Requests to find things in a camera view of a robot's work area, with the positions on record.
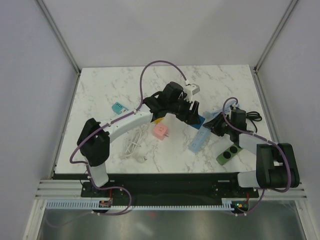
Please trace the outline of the dark blue cube socket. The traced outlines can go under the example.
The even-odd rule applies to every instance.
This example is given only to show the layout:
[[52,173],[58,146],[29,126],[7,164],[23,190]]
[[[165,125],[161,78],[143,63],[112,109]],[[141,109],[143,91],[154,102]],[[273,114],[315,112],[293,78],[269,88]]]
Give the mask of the dark blue cube socket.
[[199,130],[199,129],[201,128],[201,126],[203,125],[204,121],[205,121],[205,118],[200,115],[200,116],[199,116],[199,123],[198,123],[198,124],[193,124],[192,126],[193,126],[195,129]]

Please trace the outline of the light blue power strip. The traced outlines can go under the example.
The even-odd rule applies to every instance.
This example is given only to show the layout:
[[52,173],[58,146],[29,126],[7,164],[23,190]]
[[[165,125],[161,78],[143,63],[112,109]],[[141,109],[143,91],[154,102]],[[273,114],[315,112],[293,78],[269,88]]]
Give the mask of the light blue power strip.
[[189,144],[188,149],[195,154],[198,153],[205,143],[206,139],[208,138],[209,134],[210,130],[202,126]]

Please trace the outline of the green power strip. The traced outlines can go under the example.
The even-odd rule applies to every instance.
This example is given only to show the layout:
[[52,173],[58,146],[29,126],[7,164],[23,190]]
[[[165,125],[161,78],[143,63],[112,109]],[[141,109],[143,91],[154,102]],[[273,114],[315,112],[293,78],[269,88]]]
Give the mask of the green power strip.
[[216,161],[221,165],[225,165],[229,162],[233,157],[239,154],[243,149],[233,144],[224,150],[220,155],[217,156]]

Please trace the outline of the pink cube socket plug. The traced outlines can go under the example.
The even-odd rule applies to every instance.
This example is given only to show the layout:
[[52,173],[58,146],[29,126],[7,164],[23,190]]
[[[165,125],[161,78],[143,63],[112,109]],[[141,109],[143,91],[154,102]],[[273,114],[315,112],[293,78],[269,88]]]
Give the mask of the pink cube socket plug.
[[155,127],[152,130],[152,134],[154,137],[156,137],[159,140],[164,140],[165,137],[168,136],[168,130],[169,128],[164,125],[163,123],[159,122],[158,124],[155,125]]

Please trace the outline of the yellow cube socket plug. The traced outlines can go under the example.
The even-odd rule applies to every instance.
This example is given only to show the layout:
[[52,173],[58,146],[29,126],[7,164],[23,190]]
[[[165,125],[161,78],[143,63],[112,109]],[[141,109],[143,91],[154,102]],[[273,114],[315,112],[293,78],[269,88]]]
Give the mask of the yellow cube socket plug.
[[155,124],[157,125],[157,124],[160,123],[163,119],[164,119],[163,117],[158,118],[158,119],[156,119],[153,123],[155,123]]

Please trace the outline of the teal power strip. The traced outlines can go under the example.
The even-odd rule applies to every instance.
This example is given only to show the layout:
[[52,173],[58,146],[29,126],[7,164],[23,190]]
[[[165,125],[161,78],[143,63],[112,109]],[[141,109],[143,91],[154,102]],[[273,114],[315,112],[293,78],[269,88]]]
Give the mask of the teal power strip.
[[122,113],[128,111],[128,109],[127,109],[124,105],[122,105],[121,103],[119,103],[119,102],[114,103],[114,104],[111,106],[111,109],[112,109],[113,112],[116,113],[117,115],[121,115]]

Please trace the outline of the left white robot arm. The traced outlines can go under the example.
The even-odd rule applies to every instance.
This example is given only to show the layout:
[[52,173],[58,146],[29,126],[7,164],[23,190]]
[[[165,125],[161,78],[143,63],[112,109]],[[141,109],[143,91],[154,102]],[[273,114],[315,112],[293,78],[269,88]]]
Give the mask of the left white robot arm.
[[86,160],[87,172],[93,182],[92,191],[99,197],[109,193],[105,162],[110,156],[111,143],[121,135],[163,118],[166,114],[175,115],[187,125],[199,125],[199,102],[192,100],[199,92],[200,87],[195,83],[181,86],[171,81],[162,91],[143,99],[137,109],[128,110],[109,123],[102,124],[94,118],[87,120],[76,144]]

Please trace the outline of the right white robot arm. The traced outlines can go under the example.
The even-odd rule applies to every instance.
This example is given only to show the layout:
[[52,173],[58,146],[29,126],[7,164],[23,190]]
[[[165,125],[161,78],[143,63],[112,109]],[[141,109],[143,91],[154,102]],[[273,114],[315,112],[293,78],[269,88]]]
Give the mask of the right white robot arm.
[[300,175],[294,150],[289,143],[275,143],[247,131],[247,113],[234,108],[229,115],[220,112],[204,123],[216,136],[229,135],[229,139],[241,149],[256,156],[255,170],[239,172],[237,179],[229,184],[229,191],[235,197],[242,196],[247,188],[273,189],[286,192],[300,184]]

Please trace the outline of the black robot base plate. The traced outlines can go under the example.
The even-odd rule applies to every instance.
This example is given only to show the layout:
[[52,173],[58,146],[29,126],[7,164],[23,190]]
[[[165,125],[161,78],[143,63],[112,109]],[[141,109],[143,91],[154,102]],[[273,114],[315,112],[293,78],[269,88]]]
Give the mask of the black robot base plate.
[[217,206],[223,199],[257,199],[252,188],[238,184],[237,173],[110,174],[105,190],[83,183],[81,197],[112,198],[113,206]]

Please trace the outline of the right aluminium corner post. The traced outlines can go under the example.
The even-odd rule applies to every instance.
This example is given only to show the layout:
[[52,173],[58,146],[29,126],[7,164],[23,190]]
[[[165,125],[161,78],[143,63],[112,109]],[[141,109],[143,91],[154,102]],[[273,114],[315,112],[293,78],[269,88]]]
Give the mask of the right aluminium corner post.
[[297,5],[299,4],[299,0],[291,0],[286,7],[284,13],[282,14],[276,28],[274,29],[271,37],[269,38],[265,48],[262,51],[257,63],[252,67],[253,73],[255,75],[258,74],[260,68],[262,67],[263,63],[265,62],[267,56],[269,55],[270,51],[272,50],[273,46],[275,45],[276,41],[280,37],[282,31],[284,30],[286,24],[289,22],[293,12],[295,11]]

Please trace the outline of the aluminium corner post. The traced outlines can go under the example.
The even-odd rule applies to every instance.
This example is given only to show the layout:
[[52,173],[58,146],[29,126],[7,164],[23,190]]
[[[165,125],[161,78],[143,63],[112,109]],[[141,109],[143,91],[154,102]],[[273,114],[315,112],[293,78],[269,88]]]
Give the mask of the aluminium corner post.
[[44,0],[35,0],[34,2],[37,4],[40,11],[44,15],[44,18],[45,18],[47,24],[49,25],[51,32],[53,33],[54,37],[56,38],[60,48],[62,49],[63,53],[65,54],[70,65],[72,66],[72,68],[74,69],[76,74],[79,76],[81,74],[81,69],[80,69],[79,65],[77,64],[66,40],[64,39],[61,31],[59,30],[59,27],[56,24],[56,21],[54,20],[45,1]]
[[252,67],[253,73],[255,75],[258,74],[260,68],[262,67],[263,63],[265,62],[267,56],[269,55],[270,51],[272,50],[273,46],[275,45],[276,41],[280,37],[282,31],[284,30],[286,24],[289,22],[293,12],[295,11],[297,5],[299,4],[299,0],[291,0],[286,7],[284,13],[282,14],[276,28],[274,29],[271,37],[269,38],[265,48],[262,51],[257,63]]

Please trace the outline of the aluminium front frame rail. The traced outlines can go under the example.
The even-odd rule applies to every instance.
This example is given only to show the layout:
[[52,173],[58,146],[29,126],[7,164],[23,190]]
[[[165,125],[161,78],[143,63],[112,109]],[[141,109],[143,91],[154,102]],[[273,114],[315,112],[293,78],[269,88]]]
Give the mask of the aluminium front frame rail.
[[[80,199],[82,185],[78,180],[41,180],[35,199]],[[274,190],[266,190],[263,200],[306,200],[307,195],[300,184],[297,188],[291,188],[287,192],[281,193]]]

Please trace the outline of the left aluminium corner post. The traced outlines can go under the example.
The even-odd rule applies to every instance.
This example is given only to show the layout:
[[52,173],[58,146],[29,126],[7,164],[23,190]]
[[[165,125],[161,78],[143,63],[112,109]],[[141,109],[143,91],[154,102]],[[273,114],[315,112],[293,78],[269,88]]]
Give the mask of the left aluminium corner post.
[[76,74],[79,76],[81,74],[81,69],[80,69],[79,65],[77,64],[66,40],[64,39],[61,31],[59,30],[59,27],[56,24],[56,21],[54,20],[45,1],[44,0],[35,0],[34,2],[37,4],[40,11],[44,15],[44,18],[45,18],[47,24],[49,25],[51,32],[53,33],[54,37],[56,38],[60,48],[62,49],[63,53],[65,54],[70,65],[72,66],[72,68],[74,69]]

